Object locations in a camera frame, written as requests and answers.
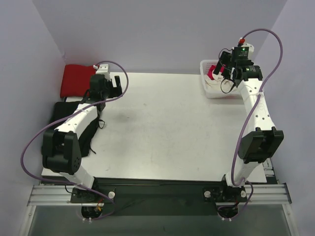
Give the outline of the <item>cream white t shirt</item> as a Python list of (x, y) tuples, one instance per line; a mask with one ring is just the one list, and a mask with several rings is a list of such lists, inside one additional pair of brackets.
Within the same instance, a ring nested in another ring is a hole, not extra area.
[(212, 81), (212, 80), (210, 80), (208, 75), (205, 75), (204, 79), (205, 79), (205, 83), (206, 83), (207, 86), (209, 86), (210, 88), (212, 88), (214, 90), (217, 90), (219, 92), (228, 93), (228, 92), (231, 92), (231, 91), (235, 91), (235, 89), (232, 88), (234, 83), (232, 81), (224, 79), (223, 76), (222, 76), (221, 79)]

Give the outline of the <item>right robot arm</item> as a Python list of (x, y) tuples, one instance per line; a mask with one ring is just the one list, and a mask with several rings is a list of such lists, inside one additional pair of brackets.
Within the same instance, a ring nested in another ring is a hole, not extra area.
[(218, 188), (218, 195), (229, 201), (236, 194), (235, 187), (243, 187), (248, 177), (261, 163), (271, 158), (284, 139), (284, 133), (273, 123), (263, 93), (263, 76), (259, 66), (250, 60), (252, 46), (238, 45), (219, 57), (218, 74), (240, 92), (246, 109), (246, 120), (237, 140), (231, 170), (224, 176), (226, 184)]

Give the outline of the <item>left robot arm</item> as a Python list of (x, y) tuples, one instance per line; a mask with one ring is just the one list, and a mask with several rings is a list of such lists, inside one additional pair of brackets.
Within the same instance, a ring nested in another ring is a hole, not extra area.
[(80, 101), (55, 104), (54, 125), (43, 135), (43, 167), (74, 182), (82, 189), (82, 197), (90, 203), (99, 198), (100, 191), (93, 186), (95, 178), (82, 167), (82, 157), (89, 155), (92, 138), (100, 127), (105, 100), (117, 98), (122, 93), (119, 76), (110, 79), (107, 73), (92, 75), (90, 87)]

